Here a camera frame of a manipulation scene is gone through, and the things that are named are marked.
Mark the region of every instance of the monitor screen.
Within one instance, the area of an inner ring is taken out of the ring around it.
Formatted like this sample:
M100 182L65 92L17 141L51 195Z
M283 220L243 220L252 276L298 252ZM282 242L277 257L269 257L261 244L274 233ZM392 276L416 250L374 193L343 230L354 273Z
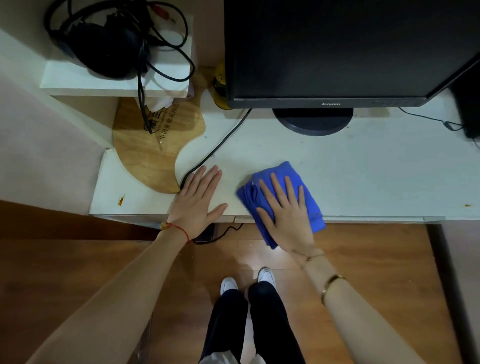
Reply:
M224 5L231 100L428 98L480 54L480 0Z

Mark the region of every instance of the fingers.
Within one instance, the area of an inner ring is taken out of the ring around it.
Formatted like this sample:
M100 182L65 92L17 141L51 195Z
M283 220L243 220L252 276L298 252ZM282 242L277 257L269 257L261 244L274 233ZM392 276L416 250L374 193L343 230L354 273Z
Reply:
M299 187L299 207L300 209L307 209L305 205L305 191L303 190L303 185Z
M218 171L218 166L213 166L206 175L201 179L200 184L198 185L196 193L200 198L203 197L208 185L210 184L212 178L215 176L215 173Z
M260 219L262 219L262 222L264 223L268 232L271 234L271 231L273 231L273 229L275 228L275 224L273 220L270 218L270 215L268 215L268 212L266 212L261 207L257 207L257 212L258 212L258 215L260 215Z
M285 195L285 192L283 191L282 186L280 186L280 182L278 182L278 179L276 179L275 173L272 173L270 175L270 178L272 179L272 185L273 188L275 189L276 197L282 207L286 207L289 205L287 195Z
M292 206L298 206L297 197L295 196L295 190L293 189L292 181L289 176L285 176L285 187L287 189L288 201Z
M215 193L216 187L218 186L218 183L220 182L220 179L222 178L222 170L219 170L215 176L213 176L210 184L208 185L205 193L204 193L204 199L206 199L208 202L212 199L213 194Z
M280 208L280 204L276 200L275 196L273 196L273 194L270 192L263 180L260 180L260 188L262 189L262 192L264 193L265 198L267 199L267 202L272 210L278 210Z
M220 216L223 215L225 210L227 209L228 204L221 204L215 207L211 212L207 214L207 221L209 224L215 222Z
M202 176L204 175L206 169L207 167L201 166L198 171L195 172L193 180L188 187L187 193L185 194L186 196L193 196L195 192L197 192L198 184L200 183L200 180L202 179Z
M190 173L187 177L187 179L185 180L185 184L183 185L183 188L181 189L181 191L179 192L179 195L180 196L185 196L187 191L188 191L188 187L190 186L190 183L192 183L192 180L195 176L195 173Z

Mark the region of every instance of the black headphones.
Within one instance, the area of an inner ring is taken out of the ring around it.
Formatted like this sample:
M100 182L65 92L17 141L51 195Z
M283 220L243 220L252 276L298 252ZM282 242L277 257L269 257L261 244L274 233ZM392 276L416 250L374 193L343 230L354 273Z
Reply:
M58 30L52 30L54 12L67 2L69 17ZM155 28L148 7L161 5L172 8L180 14L185 25L185 37L178 45L167 42ZM116 9L107 16L105 25L86 22L93 14ZM45 13L43 25L52 41L68 56L76 57L86 67L105 77L122 79L136 71L138 78L138 99L145 123L144 128L152 134L152 122L145 111L145 91L142 74L148 67L163 77L177 82L189 80L195 72L192 60L180 49L188 37L185 16L175 5L163 1L147 0L105 0L72 12L72 0L55 0ZM170 77L150 63L150 48L167 46L178 51L191 65L190 74L182 79Z

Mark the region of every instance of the blue microfiber towel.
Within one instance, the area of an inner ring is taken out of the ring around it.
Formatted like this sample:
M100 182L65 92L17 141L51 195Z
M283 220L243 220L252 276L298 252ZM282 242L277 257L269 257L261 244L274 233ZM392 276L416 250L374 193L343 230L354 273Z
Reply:
M315 202L312 195L310 194L310 191L308 190L307 186L303 184L303 181L301 180L300 176L298 175L298 173L295 172L295 170L290 165L290 163L283 162L278 167L268 168L261 172L254 173L252 175L252 178L243 187L239 188L237 191L237 196L240 198L240 200L243 202L247 210L253 216L253 219L255 220L258 226L258 230L260 230L260 233L262 234L267 245L270 246L272 249L275 249L277 247L277 243L272 239L272 237L268 233L256 209L257 207L263 208L266 212L268 212L272 220L275 221L272 208L268 204L259 185L260 180L263 180L267 185L268 189L272 191L273 195L275 195L275 190L273 188L272 181L270 179L270 174L272 172L275 173L278 181L280 182L280 185L285 191L285 194L287 194L287 191L285 189L285 180L284 180L285 176L290 177L290 180L292 181L293 189L295 190L295 196L297 198L298 198L299 187L303 185L303 190L305 192L305 205L307 206L308 218L310 220L310 226L312 227L312 231L317 232L322 229L325 229L326 226L325 226L324 218L322 217L322 212L320 211L320 208L318 207L317 203Z

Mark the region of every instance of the monitor stand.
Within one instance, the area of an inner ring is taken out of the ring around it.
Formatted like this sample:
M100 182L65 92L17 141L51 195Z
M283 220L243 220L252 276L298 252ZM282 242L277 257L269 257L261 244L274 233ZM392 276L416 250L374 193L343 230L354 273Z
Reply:
M321 136L339 132L353 117L353 109L273 109L284 126L303 135Z

